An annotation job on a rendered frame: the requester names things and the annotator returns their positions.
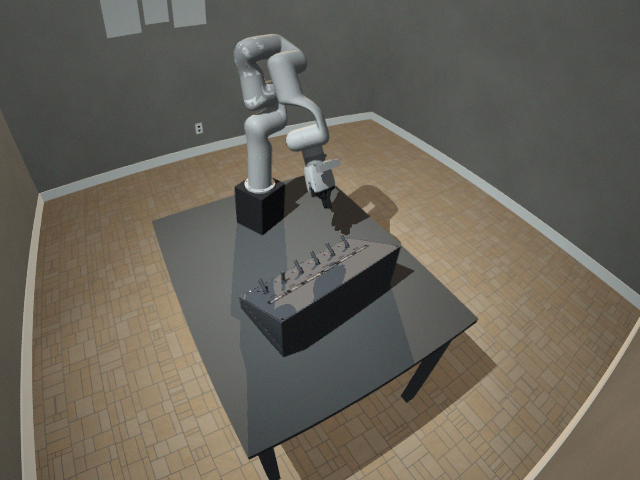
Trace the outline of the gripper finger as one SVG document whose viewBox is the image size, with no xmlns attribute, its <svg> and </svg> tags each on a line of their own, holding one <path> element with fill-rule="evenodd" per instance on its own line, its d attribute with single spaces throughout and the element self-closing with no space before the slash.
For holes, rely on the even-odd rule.
<svg viewBox="0 0 640 480">
<path fill-rule="evenodd" d="M 326 195 L 326 198 L 328 198 L 328 200 L 329 200 L 330 208 L 332 208 L 331 200 L 330 200 L 330 196 L 331 196 L 331 191 L 332 191 L 333 189 L 335 189 L 335 186 L 334 186 L 334 187 L 331 187 L 331 188 L 328 188 L 328 189 L 326 189 L 326 190 L 324 190 L 325 195 Z"/>
<path fill-rule="evenodd" d="M 325 209 L 329 209 L 330 208 L 329 200 L 328 200 L 328 198 L 326 198 L 326 195 L 325 195 L 324 191 L 321 191 L 319 193 L 315 193 L 314 190 L 311 189 L 311 196 L 312 197 L 319 197 L 322 200 L 322 204 L 323 204 L 323 207 Z"/>
</svg>

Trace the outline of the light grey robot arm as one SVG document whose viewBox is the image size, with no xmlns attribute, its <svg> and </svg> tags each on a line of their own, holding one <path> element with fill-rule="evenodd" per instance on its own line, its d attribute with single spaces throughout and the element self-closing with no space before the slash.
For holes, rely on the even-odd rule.
<svg viewBox="0 0 640 480">
<path fill-rule="evenodd" d="M 269 59 L 267 67 L 271 80 L 268 81 L 264 80 L 263 71 L 257 63 L 264 59 Z M 320 108 L 302 92 L 297 74 L 305 71 L 307 59 L 299 48 L 278 34 L 254 36 L 236 45 L 234 61 L 246 108 L 256 111 L 271 105 L 268 110 L 250 116 L 244 124 L 248 153 L 245 188 L 248 191 L 262 194 L 275 187 L 271 178 L 272 145 L 268 136 L 285 128 L 286 105 L 303 107 L 316 119 L 316 124 L 288 133 L 288 148 L 294 152 L 302 151 L 305 165 L 316 165 L 317 173 L 341 165 L 339 158 L 325 159 L 322 145 L 328 143 L 329 131 Z"/>
</svg>

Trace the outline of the black switch console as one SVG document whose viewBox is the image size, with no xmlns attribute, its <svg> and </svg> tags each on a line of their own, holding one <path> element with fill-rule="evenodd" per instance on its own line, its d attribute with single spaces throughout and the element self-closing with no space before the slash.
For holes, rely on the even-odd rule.
<svg viewBox="0 0 640 480">
<path fill-rule="evenodd" d="M 401 246 L 340 237 L 317 255 L 311 251 L 304 262 L 294 260 L 295 267 L 268 282 L 259 279 L 260 286 L 239 297 L 243 311 L 282 357 L 391 283 Z"/>
</svg>

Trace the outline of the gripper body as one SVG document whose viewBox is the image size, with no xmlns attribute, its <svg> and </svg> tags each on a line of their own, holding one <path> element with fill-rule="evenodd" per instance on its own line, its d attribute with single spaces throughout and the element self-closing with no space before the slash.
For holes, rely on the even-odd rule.
<svg viewBox="0 0 640 480">
<path fill-rule="evenodd" d="M 308 165 L 304 167 L 304 174 L 309 193 L 311 193 L 311 189 L 313 189 L 315 193 L 319 193 L 335 185 L 335 180 L 331 169 L 322 173 L 317 173 L 315 165 Z"/>
</svg>

